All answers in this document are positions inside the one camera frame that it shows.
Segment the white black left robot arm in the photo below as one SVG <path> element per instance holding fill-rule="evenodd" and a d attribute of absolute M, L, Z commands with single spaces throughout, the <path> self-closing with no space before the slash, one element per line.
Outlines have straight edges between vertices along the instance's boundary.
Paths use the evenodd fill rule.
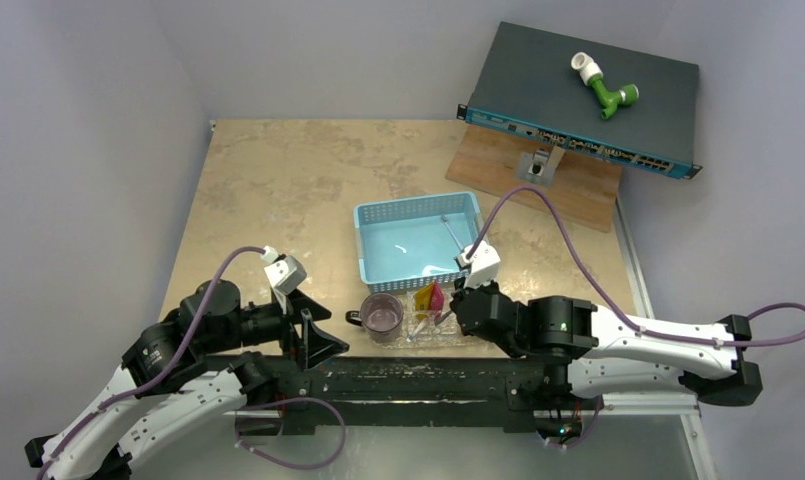
<path fill-rule="evenodd" d="M 69 427 L 26 444 L 29 464 L 40 479 L 127 479 L 156 448 L 215 415 L 303 402 L 285 374 L 349 349 L 317 328 L 330 316 L 299 290 L 283 304 L 243 305 L 234 283 L 205 282 L 143 330 Z"/>

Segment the textured clear oval tray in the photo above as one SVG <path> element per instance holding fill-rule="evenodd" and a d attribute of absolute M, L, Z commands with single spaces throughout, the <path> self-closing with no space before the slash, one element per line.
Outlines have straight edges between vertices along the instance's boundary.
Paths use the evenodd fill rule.
<path fill-rule="evenodd" d="M 456 322 L 455 315 L 452 314 L 450 318 L 440 326 L 437 333 L 426 334 L 420 340 L 414 343 L 407 343 L 405 336 L 408 333 L 409 317 L 411 316 L 413 293 L 408 292 L 405 294 L 397 294 L 396 297 L 402 302 L 404 308 L 404 317 L 401 325 L 400 336 L 390 343 L 376 343 L 383 349 L 429 349 L 429 348 L 443 348 L 443 347 L 456 347 L 466 343 L 463 335 L 460 332 L 460 327 Z"/>

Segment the light blue perforated basket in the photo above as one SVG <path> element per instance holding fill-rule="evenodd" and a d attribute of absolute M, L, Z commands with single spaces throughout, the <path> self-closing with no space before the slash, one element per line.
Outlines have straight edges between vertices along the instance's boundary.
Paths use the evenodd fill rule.
<path fill-rule="evenodd" d="M 456 257 L 483 225 L 469 191 L 363 203 L 353 209 L 358 267 L 371 293 L 450 284 Z"/>

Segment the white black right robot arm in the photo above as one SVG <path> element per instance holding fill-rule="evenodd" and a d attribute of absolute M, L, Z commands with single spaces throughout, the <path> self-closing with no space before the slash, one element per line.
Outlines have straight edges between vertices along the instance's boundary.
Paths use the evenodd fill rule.
<path fill-rule="evenodd" d="M 579 362 L 584 377 L 565 369 L 542 376 L 539 392 L 554 407 L 606 390 L 671 389 L 698 401 L 749 406 L 763 390 L 760 368 L 745 358 L 747 318 L 685 324 L 626 315 L 586 300 L 547 296 L 522 303 L 497 283 L 476 289 L 456 283 L 450 309 L 465 336 L 488 341 L 511 358 L 546 366 Z"/>

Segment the purple mug black handle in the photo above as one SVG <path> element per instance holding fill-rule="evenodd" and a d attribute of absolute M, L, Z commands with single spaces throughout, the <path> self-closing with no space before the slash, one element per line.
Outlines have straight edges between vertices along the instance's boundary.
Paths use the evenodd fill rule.
<path fill-rule="evenodd" d="M 381 344 L 395 341 L 400 336 L 403 317 L 403 304 L 396 296 L 374 293 L 362 302 L 358 310 L 348 311 L 344 319 Z"/>

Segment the pink toothpaste tube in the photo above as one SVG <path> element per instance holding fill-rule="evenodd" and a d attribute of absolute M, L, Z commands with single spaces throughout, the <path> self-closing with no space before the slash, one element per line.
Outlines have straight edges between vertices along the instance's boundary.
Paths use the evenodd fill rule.
<path fill-rule="evenodd" d="M 434 320 L 437 320 L 443 313 L 445 297 L 443 290 L 437 282 L 431 284 L 431 294 L 429 297 L 428 312 Z"/>

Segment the clear textured square dish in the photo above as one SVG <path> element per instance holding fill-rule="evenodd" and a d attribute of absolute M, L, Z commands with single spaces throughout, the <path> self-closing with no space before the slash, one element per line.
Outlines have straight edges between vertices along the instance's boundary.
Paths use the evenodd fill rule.
<path fill-rule="evenodd" d="M 405 336 L 407 343 L 414 343 L 426 334 L 437 333 L 440 326 L 452 315 L 446 295 L 437 284 L 418 290 L 411 296 L 411 300 L 412 310 Z"/>

